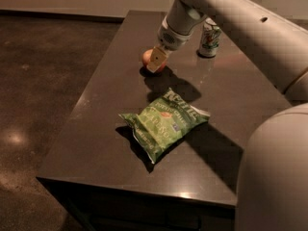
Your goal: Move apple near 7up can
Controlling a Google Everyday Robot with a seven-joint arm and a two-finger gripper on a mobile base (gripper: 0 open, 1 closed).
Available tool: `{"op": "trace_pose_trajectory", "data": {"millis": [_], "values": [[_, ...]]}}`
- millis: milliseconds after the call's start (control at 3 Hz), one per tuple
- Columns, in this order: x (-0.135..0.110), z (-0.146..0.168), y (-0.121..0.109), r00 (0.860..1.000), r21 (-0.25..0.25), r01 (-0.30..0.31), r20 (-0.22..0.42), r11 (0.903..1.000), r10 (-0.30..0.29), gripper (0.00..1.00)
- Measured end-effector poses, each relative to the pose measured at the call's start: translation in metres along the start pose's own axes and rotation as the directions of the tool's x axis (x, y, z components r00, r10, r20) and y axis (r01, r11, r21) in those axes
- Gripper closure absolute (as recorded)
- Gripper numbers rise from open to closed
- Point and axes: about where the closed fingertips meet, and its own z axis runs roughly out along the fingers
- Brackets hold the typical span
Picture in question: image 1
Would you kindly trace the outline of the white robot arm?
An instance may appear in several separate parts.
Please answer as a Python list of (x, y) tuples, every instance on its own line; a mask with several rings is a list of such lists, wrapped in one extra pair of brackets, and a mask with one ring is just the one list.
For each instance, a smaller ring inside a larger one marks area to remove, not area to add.
[[(236, 231), (308, 231), (307, 32), (250, 0), (175, 0), (148, 70), (156, 72), (195, 25), (212, 18), (244, 53), (218, 68), (220, 106), (245, 127), (237, 183)], [(253, 113), (277, 114), (255, 126)]]

